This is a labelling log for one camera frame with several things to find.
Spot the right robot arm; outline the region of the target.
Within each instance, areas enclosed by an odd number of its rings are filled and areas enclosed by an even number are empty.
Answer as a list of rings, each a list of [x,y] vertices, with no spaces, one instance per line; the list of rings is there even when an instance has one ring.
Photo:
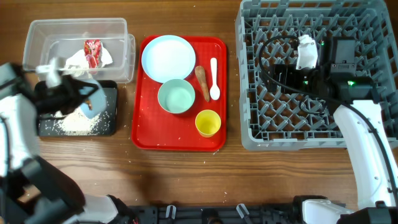
[[[268,89],[322,99],[346,143],[358,192],[353,212],[325,198],[297,200],[304,223],[397,223],[397,164],[382,123],[372,78],[356,75],[355,39],[332,37],[318,48],[309,35],[288,37],[295,65],[260,64]]]

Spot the brown food scrap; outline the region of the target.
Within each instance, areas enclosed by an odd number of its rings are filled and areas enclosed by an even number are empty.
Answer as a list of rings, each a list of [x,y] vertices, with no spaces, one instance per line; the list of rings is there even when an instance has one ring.
[[[93,107],[92,107],[92,104],[91,104],[91,101],[90,101],[90,100],[86,100],[86,101],[85,101],[85,104],[88,106],[88,109],[89,109],[89,110],[92,110]]]

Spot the red snack wrapper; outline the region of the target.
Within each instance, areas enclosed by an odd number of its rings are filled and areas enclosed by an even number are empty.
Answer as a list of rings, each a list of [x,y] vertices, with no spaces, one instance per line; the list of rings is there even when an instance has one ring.
[[[98,39],[86,40],[84,42],[84,53],[89,68],[97,68],[100,62],[102,43]]]

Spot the brown food stick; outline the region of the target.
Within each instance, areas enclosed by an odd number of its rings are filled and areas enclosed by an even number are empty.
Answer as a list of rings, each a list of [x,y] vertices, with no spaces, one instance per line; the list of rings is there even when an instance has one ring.
[[[205,75],[205,69],[203,66],[199,65],[195,67],[195,76],[200,84],[204,99],[206,102],[210,101],[210,93],[208,90],[208,86],[206,83],[206,75]]]

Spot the mint green bowl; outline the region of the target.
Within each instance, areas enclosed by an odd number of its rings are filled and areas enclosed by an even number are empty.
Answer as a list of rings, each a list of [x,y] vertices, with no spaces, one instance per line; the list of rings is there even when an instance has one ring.
[[[173,79],[163,83],[157,94],[161,108],[172,114],[188,111],[193,106],[195,98],[194,87],[183,79]]]

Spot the light blue plate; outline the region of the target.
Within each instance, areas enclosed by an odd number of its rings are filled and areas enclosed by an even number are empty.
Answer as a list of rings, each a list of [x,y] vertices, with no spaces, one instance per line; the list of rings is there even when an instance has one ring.
[[[151,40],[141,56],[145,73],[155,82],[186,79],[196,64],[192,45],[176,35],[162,35]]]

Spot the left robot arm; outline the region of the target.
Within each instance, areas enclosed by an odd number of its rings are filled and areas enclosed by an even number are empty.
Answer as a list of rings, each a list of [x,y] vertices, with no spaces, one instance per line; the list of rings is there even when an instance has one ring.
[[[96,81],[77,80],[51,68],[54,86],[34,91],[23,69],[1,65],[1,218],[4,223],[128,223],[135,214],[112,196],[84,195],[74,180],[39,155],[42,114],[93,107]]]

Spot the light blue bowl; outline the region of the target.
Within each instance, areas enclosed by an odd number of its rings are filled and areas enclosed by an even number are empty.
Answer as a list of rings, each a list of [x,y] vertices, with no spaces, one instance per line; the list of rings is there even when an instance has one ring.
[[[106,109],[106,95],[103,90],[103,87],[94,79],[83,80],[84,82],[95,84],[98,89],[88,97],[86,100],[88,103],[83,102],[80,105],[80,109],[83,114],[89,118],[93,119],[96,115],[100,114],[102,111]]]

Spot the yellow plastic cup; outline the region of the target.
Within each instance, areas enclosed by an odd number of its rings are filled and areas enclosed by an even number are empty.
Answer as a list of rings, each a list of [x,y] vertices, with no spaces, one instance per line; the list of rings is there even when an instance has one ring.
[[[221,127],[221,118],[213,110],[203,110],[195,118],[197,131],[205,138],[214,136]]]

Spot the white plastic spoon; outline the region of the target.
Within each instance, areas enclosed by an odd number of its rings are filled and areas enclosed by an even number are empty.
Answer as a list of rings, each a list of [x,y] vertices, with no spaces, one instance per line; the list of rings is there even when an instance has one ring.
[[[220,98],[221,92],[220,88],[217,85],[217,71],[218,71],[218,62],[216,58],[210,59],[210,67],[211,67],[211,77],[212,77],[212,86],[210,88],[210,97],[212,100],[218,100]]]

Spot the white napkin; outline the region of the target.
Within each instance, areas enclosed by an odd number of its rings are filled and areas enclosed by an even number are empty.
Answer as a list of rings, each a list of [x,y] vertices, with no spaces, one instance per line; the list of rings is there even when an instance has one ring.
[[[113,63],[113,58],[107,49],[101,46],[99,55],[86,55],[84,50],[79,50],[65,62],[65,75],[81,77],[86,75],[88,69],[103,68]]]

